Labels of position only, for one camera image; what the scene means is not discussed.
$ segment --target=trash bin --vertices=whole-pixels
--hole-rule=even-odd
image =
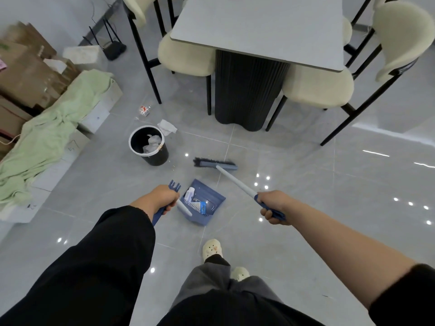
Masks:
[[[158,135],[161,137],[162,142],[155,151],[145,153],[144,146],[148,145],[148,135]],[[160,166],[169,158],[169,152],[164,142],[164,135],[159,128],[153,125],[144,125],[133,131],[128,139],[128,145],[134,154],[142,157],[151,166]]]

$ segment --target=table top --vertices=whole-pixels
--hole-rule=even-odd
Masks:
[[[188,0],[178,41],[341,71],[341,0]]]

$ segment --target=white slipper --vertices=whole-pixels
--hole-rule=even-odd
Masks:
[[[237,266],[234,268],[234,270],[231,272],[230,278],[235,279],[237,281],[242,281],[243,279],[246,279],[249,277],[249,272],[247,269],[243,268],[242,266]]]
[[[223,257],[222,247],[220,246],[220,242],[218,240],[210,239],[204,244],[204,246],[202,246],[202,258],[204,259],[204,262],[207,258],[214,254],[219,254],[221,257]]]

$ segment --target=dining table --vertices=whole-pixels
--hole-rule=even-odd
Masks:
[[[342,71],[341,0],[188,0],[171,39],[216,49],[215,118],[260,130],[292,64]]]

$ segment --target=black sleeve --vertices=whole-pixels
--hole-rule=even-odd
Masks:
[[[435,325],[435,269],[414,266],[372,303],[368,311],[378,326]]]
[[[154,227],[142,210],[106,211],[0,325],[128,325],[154,245]]]

